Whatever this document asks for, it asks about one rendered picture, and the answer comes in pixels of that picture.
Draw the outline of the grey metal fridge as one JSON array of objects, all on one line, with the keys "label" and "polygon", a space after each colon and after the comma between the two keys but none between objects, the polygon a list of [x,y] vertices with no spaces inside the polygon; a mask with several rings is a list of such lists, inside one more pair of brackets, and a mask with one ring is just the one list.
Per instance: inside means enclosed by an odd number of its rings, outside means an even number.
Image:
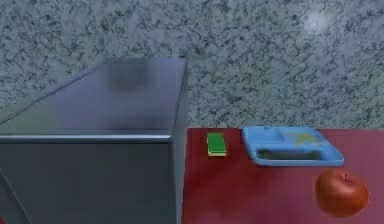
[{"label": "grey metal fridge", "polygon": [[0,224],[181,224],[186,67],[115,59],[0,113]]}]

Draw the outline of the green and yellow sponge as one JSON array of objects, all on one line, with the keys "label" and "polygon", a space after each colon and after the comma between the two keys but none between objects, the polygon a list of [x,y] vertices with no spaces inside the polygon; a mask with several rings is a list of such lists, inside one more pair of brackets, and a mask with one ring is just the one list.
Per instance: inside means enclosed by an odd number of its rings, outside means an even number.
[{"label": "green and yellow sponge", "polygon": [[209,156],[225,156],[227,153],[222,133],[207,134],[207,151]]}]

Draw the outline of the blue plastic tray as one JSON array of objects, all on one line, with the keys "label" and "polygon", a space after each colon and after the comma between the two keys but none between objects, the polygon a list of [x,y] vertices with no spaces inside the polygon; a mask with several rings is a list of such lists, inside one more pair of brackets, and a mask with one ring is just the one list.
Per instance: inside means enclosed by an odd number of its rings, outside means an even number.
[{"label": "blue plastic tray", "polygon": [[249,157],[261,166],[332,166],[343,154],[310,127],[245,126],[242,137]]}]

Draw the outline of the red apple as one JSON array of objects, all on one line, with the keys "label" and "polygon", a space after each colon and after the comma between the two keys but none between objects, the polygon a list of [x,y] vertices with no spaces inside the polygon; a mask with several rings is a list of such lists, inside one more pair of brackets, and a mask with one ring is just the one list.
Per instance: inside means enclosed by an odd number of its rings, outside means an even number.
[{"label": "red apple", "polygon": [[359,176],[343,169],[323,171],[315,182],[318,206],[326,214],[344,218],[363,210],[369,202],[367,184]]}]

